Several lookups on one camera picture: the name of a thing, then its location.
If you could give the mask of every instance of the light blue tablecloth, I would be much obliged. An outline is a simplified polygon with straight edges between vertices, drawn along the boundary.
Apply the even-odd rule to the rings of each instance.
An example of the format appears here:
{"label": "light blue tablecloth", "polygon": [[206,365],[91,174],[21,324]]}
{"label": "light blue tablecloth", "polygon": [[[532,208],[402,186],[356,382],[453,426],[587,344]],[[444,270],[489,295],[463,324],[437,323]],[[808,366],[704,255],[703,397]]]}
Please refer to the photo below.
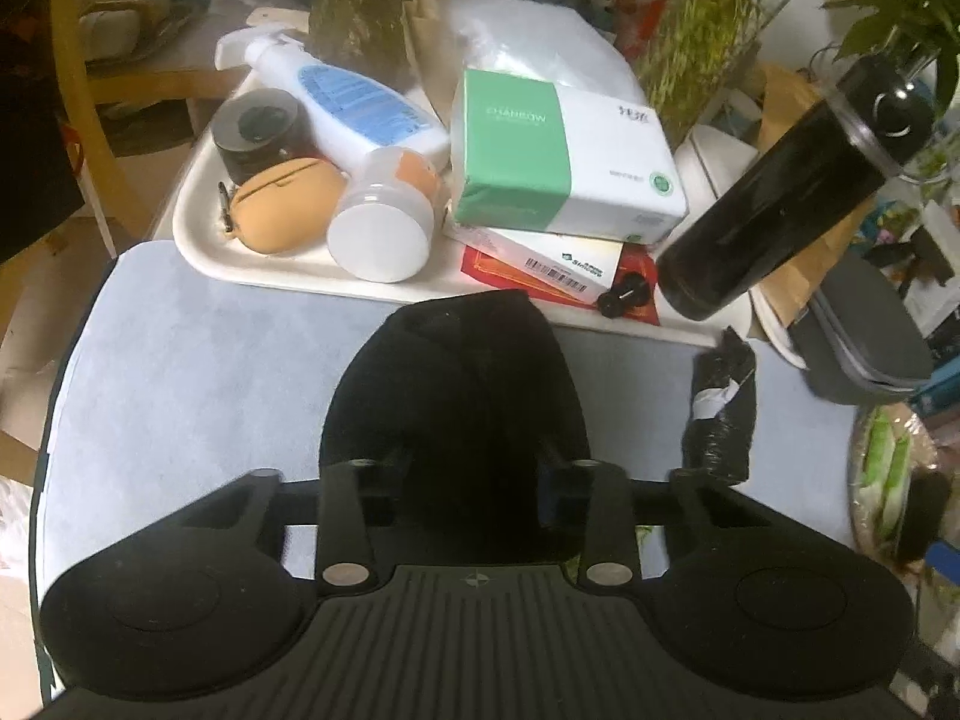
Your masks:
{"label": "light blue tablecloth", "polygon": [[[172,242],[124,254],[56,398],[35,524],[40,598],[70,565],[249,469],[314,477],[337,381],[394,309],[214,281],[191,269]],[[556,332],[594,457],[637,478],[664,479],[680,464],[699,349]],[[851,543],[854,410],[816,399],[772,348],[755,349],[757,432],[742,490]],[[292,530],[286,565],[308,575],[312,535]],[[645,554],[644,573],[659,573],[659,560]]]}

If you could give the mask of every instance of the bottle cap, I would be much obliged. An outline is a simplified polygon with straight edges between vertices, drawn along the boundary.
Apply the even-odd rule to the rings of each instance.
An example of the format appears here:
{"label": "bottle cap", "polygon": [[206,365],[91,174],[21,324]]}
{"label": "bottle cap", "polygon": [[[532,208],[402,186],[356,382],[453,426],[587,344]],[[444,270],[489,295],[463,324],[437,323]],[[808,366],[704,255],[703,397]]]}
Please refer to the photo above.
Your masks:
{"label": "bottle cap", "polygon": [[330,256],[341,268],[364,281],[384,284],[420,271],[430,256],[430,239],[411,215],[376,201],[340,210],[326,231]]}

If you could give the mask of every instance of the white spray bottle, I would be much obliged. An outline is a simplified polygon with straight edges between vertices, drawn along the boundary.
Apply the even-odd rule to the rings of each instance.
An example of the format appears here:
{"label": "white spray bottle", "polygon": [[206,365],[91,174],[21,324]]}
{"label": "white spray bottle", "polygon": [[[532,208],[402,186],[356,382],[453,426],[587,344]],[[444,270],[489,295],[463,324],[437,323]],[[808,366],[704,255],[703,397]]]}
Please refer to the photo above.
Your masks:
{"label": "white spray bottle", "polygon": [[217,41],[218,70],[248,65],[265,86],[294,95],[306,110],[314,140],[341,170],[354,173],[376,148],[400,146],[426,157],[440,172],[450,138],[436,117],[382,83],[323,64],[282,34],[282,23],[251,26]]}

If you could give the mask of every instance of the plastic bag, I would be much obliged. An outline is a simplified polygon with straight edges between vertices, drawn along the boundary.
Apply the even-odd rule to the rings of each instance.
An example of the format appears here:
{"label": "plastic bag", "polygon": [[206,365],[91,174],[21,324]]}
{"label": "plastic bag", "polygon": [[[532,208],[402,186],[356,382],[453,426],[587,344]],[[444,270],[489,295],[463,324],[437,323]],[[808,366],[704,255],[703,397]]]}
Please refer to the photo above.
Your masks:
{"label": "plastic bag", "polygon": [[690,422],[683,432],[683,466],[707,469],[729,485],[750,477],[757,423],[757,356],[728,327],[717,348],[693,362]]}
{"label": "plastic bag", "polygon": [[30,494],[27,485],[0,476],[0,577],[27,581]]}
{"label": "plastic bag", "polygon": [[468,67],[646,104],[626,60],[570,8],[527,0],[442,0],[440,10],[466,44]]}

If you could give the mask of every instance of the metal bolt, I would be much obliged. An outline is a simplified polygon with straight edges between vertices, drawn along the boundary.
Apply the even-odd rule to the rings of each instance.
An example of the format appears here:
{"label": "metal bolt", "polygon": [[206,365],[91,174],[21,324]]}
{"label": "metal bolt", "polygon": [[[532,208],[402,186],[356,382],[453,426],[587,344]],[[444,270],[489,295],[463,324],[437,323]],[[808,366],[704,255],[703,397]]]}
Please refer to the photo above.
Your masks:
{"label": "metal bolt", "polygon": [[352,587],[370,579],[370,570],[358,562],[335,562],[323,570],[323,581],[335,587]]}
{"label": "metal bolt", "polygon": [[618,562],[597,562],[587,569],[587,579],[603,587],[627,584],[633,577],[634,572]]}

